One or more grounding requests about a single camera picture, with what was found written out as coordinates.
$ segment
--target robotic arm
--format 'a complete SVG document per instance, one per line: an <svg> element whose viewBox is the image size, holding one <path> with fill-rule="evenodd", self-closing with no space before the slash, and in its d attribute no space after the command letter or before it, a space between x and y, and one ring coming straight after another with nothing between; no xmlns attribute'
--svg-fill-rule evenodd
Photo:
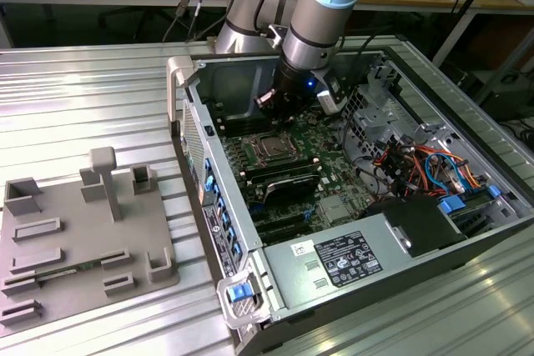
<svg viewBox="0 0 534 356"><path fill-rule="evenodd" d="M327 114L346 104L345 89L328 67L335 45L357 0L265 0L258 25L289 25L273 87L256 99L279 121L287 121L320 86L317 98ZM255 31L259 0L235 0L217 39L217 53L261 50L265 41Z"/></svg>

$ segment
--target motherboard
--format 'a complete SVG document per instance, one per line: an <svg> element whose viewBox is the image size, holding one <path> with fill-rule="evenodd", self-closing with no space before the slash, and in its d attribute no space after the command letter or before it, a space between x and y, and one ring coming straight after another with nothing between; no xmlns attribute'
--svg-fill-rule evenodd
<svg viewBox="0 0 534 356"><path fill-rule="evenodd" d="M348 223L373 202L336 129L312 109L282 131L221 138L265 244Z"/></svg>

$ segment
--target power supply label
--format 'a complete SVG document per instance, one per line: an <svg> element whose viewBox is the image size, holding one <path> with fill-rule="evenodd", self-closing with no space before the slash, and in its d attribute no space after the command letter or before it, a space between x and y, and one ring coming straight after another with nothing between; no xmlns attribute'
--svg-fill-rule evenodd
<svg viewBox="0 0 534 356"><path fill-rule="evenodd" d="M211 240L215 246L215 251L219 257L219 265L224 271L225 277L231 277L235 274L234 263L226 248L226 242L224 241L224 231L219 225L219 220L213 206L202 209L204 211L204 218L208 224L209 233L211 234Z"/></svg>
<svg viewBox="0 0 534 356"><path fill-rule="evenodd" d="M337 288L382 271L360 231L315 245L330 281Z"/></svg>

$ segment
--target metal table surface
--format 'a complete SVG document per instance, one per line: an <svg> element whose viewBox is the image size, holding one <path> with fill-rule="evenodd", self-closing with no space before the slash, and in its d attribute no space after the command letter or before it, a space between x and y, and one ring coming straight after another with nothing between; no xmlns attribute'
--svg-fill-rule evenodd
<svg viewBox="0 0 534 356"><path fill-rule="evenodd" d="M346 46L361 45L350 39ZM391 46L531 186L533 159L409 43ZM231 355L214 282L174 156L166 121L165 63L205 53L199 43L7 50L0 53L0 198L7 179L41 185L78 179L90 148L112 145L119 168L156 170L180 283L0 338L4 354ZM408 93L414 91L400 82ZM417 96L425 119L434 111ZM534 229L464 268L330 323L274 350L312 354L534 354Z"/></svg>

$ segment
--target warning label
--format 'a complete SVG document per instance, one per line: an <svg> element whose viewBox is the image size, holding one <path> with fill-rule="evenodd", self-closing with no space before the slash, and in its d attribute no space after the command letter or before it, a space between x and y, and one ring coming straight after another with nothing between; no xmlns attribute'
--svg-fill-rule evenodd
<svg viewBox="0 0 534 356"><path fill-rule="evenodd" d="M382 271L360 231L317 243L315 250L330 281L338 288Z"/></svg>

